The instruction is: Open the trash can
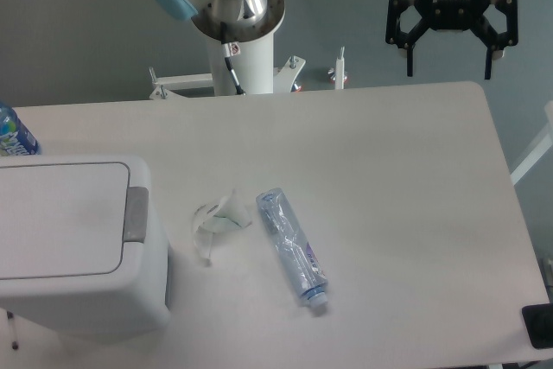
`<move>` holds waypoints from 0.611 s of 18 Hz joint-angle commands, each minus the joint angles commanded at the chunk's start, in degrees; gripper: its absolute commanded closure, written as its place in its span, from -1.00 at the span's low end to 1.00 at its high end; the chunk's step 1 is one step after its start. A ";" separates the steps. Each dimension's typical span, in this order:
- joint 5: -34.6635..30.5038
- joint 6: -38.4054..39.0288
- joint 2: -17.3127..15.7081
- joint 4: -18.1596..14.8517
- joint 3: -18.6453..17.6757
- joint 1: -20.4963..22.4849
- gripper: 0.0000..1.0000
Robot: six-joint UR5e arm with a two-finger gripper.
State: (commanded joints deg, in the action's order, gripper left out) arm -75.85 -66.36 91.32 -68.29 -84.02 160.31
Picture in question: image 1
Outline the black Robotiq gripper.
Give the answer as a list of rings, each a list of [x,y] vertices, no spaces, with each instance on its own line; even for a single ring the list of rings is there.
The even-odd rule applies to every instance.
[[[489,5],[505,16],[506,31],[499,33],[483,15]],[[420,20],[406,32],[402,14],[411,7]],[[470,27],[486,47],[484,75],[489,80],[494,58],[501,57],[505,48],[518,45],[518,0],[389,0],[385,41],[405,52],[407,76],[412,77],[415,45],[429,29],[465,31]]]

